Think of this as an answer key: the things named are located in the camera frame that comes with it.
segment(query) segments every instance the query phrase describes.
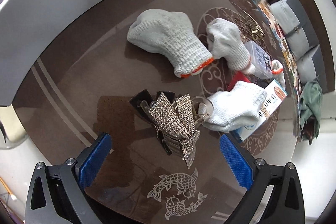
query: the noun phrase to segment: metal screw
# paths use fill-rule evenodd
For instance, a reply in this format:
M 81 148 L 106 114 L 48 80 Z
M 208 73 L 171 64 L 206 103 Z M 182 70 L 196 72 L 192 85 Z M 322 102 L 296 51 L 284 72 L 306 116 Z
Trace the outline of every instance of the metal screw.
M 39 162 L 37 165 L 36 165 L 36 168 L 37 169 L 41 169 L 43 167 L 43 162 Z
M 294 163 L 292 163 L 292 162 L 289 162 L 289 163 L 287 164 L 287 166 L 288 166 L 289 169 L 294 169 L 294 168 L 295 168 L 295 165 L 294 165 Z
M 75 159 L 74 158 L 67 159 L 67 165 L 73 165 L 74 163 L 75 163 Z
M 257 162 L 258 165 L 264 165 L 265 164 L 264 159 L 256 159 L 256 162 Z

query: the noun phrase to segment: sparkly bow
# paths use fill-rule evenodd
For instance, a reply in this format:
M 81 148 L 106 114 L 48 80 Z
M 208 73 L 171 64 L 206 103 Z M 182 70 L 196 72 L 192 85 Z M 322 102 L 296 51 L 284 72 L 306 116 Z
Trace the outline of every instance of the sparkly bow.
M 195 129 L 189 94 L 176 98 L 172 104 L 164 93 L 161 93 L 148 112 L 156 124 L 156 129 L 163 133 L 169 148 L 175 153 L 182 153 L 189 169 L 194 161 L 195 144 L 200 136 L 199 130 Z

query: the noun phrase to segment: patterned fabric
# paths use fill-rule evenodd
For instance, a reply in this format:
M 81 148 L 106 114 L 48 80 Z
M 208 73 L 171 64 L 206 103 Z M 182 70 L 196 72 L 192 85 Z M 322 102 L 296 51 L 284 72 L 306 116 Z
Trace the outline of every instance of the patterned fabric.
M 294 86 L 294 95 L 298 101 L 299 104 L 299 98 L 301 95 L 301 84 L 299 80 L 299 74 L 297 72 L 296 63 L 294 60 L 294 57 L 289 50 L 287 41 L 278 25 L 278 22 L 276 21 L 275 17 L 270 11 L 269 5 L 267 3 L 267 0 L 252 0 L 253 3 L 257 6 L 258 10 L 264 15 L 266 21 L 268 22 L 275 38 L 278 40 L 278 44 L 280 45 L 280 48 L 283 52 L 283 56 L 285 58 L 286 64 L 289 69 L 289 80 L 293 82 Z

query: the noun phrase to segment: product box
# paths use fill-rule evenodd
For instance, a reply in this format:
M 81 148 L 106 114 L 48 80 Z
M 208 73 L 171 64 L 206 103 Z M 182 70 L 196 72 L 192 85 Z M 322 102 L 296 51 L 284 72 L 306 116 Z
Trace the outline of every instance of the product box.
M 287 97 L 286 91 L 281 87 L 277 80 L 273 80 L 267 87 L 266 100 L 259 110 L 259 121 L 253 126 L 245 126 L 231 131 L 236 139 L 246 140 L 254 131 L 256 131 L 279 107 L 282 101 Z

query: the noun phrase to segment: koi fish design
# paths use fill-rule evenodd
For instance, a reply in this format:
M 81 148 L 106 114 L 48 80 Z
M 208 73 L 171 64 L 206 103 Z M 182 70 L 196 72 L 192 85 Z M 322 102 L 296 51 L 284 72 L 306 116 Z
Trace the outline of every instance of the koi fish design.
M 172 185 L 176 185 L 178 193 L 177 195 L 183 194 L 186 198 L 191 198 L 196 192 L 196 180 L 197 180 L 197 169 L 192 175 L 185 173 L 175 173 L 171 175 L 161 175 L 162 179 L 158 184 L 156 184 L 153 189 L 148 193 L 147 197 L 154 197 L 155 200 L 161 202 L 161 192 L 163 189 L 168 191 Z
M 203 195 L 201 192 L 199 192 L 196 203 L 194 204 L 192 202 L 189 205 L 189 207 L 185 206 L 184 204 L 185 200 L 180 201 L 178 198 L 174 196 L 168 198 L 166 202 L 166 209 L 167 209 L 167 212 L 165 214 L 166 219 L 169 220 L 171 216 L 183 216 L 189 213 L 196 212 L 197 211 L 196 208 L 202 204 L 202 202 L 205 200 L 206 197 L 207 194 Z

